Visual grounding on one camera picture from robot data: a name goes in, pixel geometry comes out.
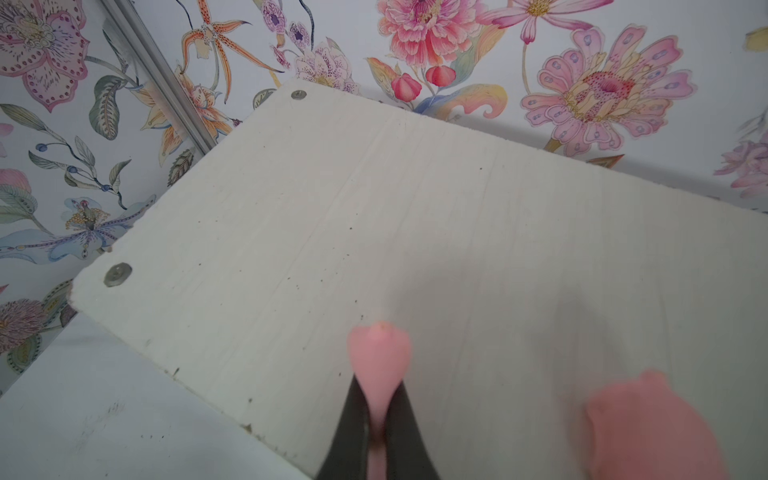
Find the white board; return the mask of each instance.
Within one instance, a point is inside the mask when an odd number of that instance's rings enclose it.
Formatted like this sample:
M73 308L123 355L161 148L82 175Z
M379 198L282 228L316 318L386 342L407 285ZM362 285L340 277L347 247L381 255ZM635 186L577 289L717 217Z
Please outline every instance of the white board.
M746 478L768 472L766 245L764 215L292 81L71 301L311 475L346 334L388 319L444 480L579 478L584 399L647 367Z

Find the wallpaper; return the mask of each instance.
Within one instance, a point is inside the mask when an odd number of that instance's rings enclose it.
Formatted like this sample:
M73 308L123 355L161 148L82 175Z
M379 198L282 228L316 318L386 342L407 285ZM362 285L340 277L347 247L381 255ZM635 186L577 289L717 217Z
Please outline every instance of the wallpaper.
M0 75L1 395L75 315L72 277L195 153L97 0L0 0Z
M233 125L298 77L768 211L764 0L134 4Z

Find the metal strip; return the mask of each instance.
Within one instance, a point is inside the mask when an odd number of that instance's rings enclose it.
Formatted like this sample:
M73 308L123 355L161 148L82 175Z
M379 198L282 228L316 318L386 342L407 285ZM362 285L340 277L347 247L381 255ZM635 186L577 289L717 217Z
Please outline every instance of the metal strip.
M197 115L197 109L187 96L187 92L179 85L174 72L139 18L131 0L100 1L127 43L133 48L136 57L158 91L165 97L171 110L187 130L190 139L203 154L208 153L216 146L216 141L210 136L205 124Z

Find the screw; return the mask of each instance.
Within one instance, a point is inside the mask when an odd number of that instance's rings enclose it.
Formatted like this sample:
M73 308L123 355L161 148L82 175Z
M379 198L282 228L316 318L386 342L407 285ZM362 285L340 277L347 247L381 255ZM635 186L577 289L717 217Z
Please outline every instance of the screw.
M104 275L104 285L106 286L117 286L121 285L125 279L127 279L131 272L134 271L134 269L131 268L130 265L127 263L118 263L117 265L113 265L112 268L109 269L106 275Z

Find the orange flower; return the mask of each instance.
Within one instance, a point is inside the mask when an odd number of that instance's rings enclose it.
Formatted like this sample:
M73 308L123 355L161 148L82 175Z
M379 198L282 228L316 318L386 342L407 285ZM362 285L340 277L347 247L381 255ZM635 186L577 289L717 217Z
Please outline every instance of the orange flower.
M179 84L187 92L187 96L192 100L197 114L203 120L206 130L214 139L218 138L219 134L228 135L232 131L232 127L227 123L230 119L225 114L214 108L216 103L217 93L209 88L205 88L201 85L194 85L192 80L189 79L184 73L181 72L181 67L176 67L176 79ZM183 131L180 127L174 127L171 122L172 116L166 115L165 112L172 111L163 99L163 96L152 84L146 84L142 89L132 91L132 93L138 98L141 103L150 107L149 115L147 116L147 122L141 128L158 128L164 129L163 141L160 146L160 165L162 166L165 159L169 154L176 151L184 140L181 135L177 133Z
M206 0L197 0L197 7L200 9L200 14L203 16L203 26L195 28L184 34L181 38L181 49L184 51L184 66L181 69L181 73L187 70L189 64L189 47L194 44L197 49L198 58L208 58L210 51L215 47L219 57L221 57L221 65L224 69L224 77L227 79L227 94L224 95L224 103L227 103L227 99L230 97L230 90L232 89L232 71L230 70L230 62L227 60L227 54L224 53L224 47L222 44L233 49L235 52L244 56L248 60L251 60L256 65L267 70L276 71L282 73L282 71L270 67L258 58L251 55L243 47L237 43L231 41L225 37L225 33L233 31L235 28L241 26L245 22L244 20L229 20L228 22L212 22L210 19L210 11L208 10L208 3Z

